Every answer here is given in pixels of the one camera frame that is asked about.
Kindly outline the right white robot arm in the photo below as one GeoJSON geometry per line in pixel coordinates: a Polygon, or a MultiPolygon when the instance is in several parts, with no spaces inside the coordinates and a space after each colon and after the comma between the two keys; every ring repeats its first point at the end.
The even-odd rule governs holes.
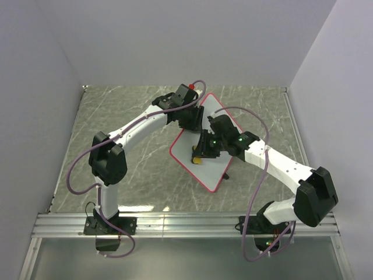
{"type": "Polygon", "coordinates": [[[270,233],[278,224],[290,221],[301,221],[314,228],[339,202],[328,170],[297,163],[248,131],[212,134],[204,129],[192,149],[192,157],[217,158],[221,152],[266,170],[295,195],[292,199],[270,202],[257,213],[261,232],[270,233]]]}

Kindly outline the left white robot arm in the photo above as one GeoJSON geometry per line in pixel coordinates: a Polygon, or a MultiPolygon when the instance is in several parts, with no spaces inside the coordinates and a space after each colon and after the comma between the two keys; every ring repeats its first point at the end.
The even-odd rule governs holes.
{"type": "Polygon", "coordinates": [[[97,204],[93,211],[97,227],[105,235],[119,229],[118,183],[127,173],[126,155],[146,136],[177,121],[193,132],[202,128],[200,95],[181,85],[176,92],[155,98],[146,110],[109,134],[98,132],[92,143],[89,166],[95,179],[97,204]]]}

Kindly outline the yellow whiteboard eraser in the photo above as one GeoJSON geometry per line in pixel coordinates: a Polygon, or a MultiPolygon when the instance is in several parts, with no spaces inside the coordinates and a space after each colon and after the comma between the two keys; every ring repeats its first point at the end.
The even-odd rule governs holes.
{"type": "Polygon", "coordinates": [[[195,165],[200,165],[202,163],[202,159],[200,157],[193,157],[191,162],[195,165]]]}

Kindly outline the red framed whiteboard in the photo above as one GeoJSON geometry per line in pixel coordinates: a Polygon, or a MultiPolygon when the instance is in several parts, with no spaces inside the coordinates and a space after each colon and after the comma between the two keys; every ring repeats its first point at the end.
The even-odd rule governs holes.
{"type": "MultiPolygon", "coordinates": [[[[205,109],[202,118],[202,128],[209,129],[210,123],[207,119],[216,110],[225,107],[213,94],[208,93],[201,101],[205,109]]],[[[242,133],[240,125],[227,110],[219,111],[216,116],[227,115],[233,125],[242,133]]],[[[221,152],[215,159],[202,159],[200,164],[192,163],[192,148],[198,144],[200,132],[182,130],[170,146],[170,155],[210,193],[214,193],[221,183],[224,174],[228,170],[233,157],[228,152],[221,152]]]]}

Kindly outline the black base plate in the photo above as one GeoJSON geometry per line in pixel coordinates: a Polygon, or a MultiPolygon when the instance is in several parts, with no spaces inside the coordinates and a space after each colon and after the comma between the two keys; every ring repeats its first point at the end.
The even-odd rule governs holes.
{"type": "Polygon", "coordinates": [[[279,235],[289,224],[289,222],[282,222],[278,225],[273,225],[264,216],[250,216],[246,234],[279,235]]]}
{"type": "MultiPolygon", "coordinates": [[[[110,221],[115,227],[129,233],[135,234],[137,219],[135,217],[119,217],[117,220],[110,221]]],[[[97,219],[93,216],[88,216],[85,221],[83,234],[87,236],[101,235],[121,235],[122,233],[105,223],[101,218],[97,219]]]]}

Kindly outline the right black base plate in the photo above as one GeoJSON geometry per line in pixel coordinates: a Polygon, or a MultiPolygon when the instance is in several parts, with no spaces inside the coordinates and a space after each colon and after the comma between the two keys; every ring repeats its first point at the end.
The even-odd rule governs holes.
{"type": "Polygon", "coordinates": [[[289,224],[289,222],[282,222],[278,225],[273,225],[264,216],[250,216],[246,234],[279,235],[289,224]]]}

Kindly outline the aluminium table edge rail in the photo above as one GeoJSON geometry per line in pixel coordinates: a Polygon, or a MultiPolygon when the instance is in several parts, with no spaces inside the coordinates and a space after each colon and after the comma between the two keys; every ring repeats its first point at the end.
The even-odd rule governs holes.
{"type": "Polygon", "coordinates": [[[295,138],[297,140],[298,147],[300,149],[300,154],[301,154],[303,164],[309,166],[309,160],[308,160],[305,148],[304,148],[303,141],[301,139],[301,134],[300,134],[300,131],[298,129],[298,125],[297,125],[297,122],[296,122],[296,119],[295,119],[295,115],[294,115],[293,109],[291,107],[290,99],[289,99],[289,96],[288,96],[288,88],[287,87],[282,87],[281,91],[283,93],[284,100],[285,100],[285,103],[286,103],[286,107],[287,107],[288,113],[290,115],[290,120],[291,120],[291,123],[292,123],[292,126],[293,126],[293,131],[295,133],[295,138]]]}

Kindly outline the aluminium mounting rail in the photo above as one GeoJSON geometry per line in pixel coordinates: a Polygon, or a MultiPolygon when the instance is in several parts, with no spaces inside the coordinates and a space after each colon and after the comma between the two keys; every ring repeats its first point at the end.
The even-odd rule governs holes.
{"type": "MultiPolygon", "coordinates": [[[[140,212],[122,213],[137,218],[135,237],[187,238],[187,237],[240,237],[234,228],[239,212],[140,212]]],[[[83,234],[84,213],[39,214],[31,232],[33,238],[87,237],[83,234]]]]}

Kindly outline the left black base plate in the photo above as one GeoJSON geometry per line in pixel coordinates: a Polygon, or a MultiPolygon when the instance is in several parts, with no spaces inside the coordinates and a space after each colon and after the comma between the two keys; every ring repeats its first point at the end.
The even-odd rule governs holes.
{"type": "MultiPolygon", "coordinates": [[[[137,219],[135,217],[119,217],[117,220],[110,221],[115,227],[129,233],[135,234],[137,219]]],[[[121,235],[122,233],[105,223],[101,218],[97,219],[93,216],[88,216],[85,221],[83,234],[87,236],[101,235],[121,235]]]]}

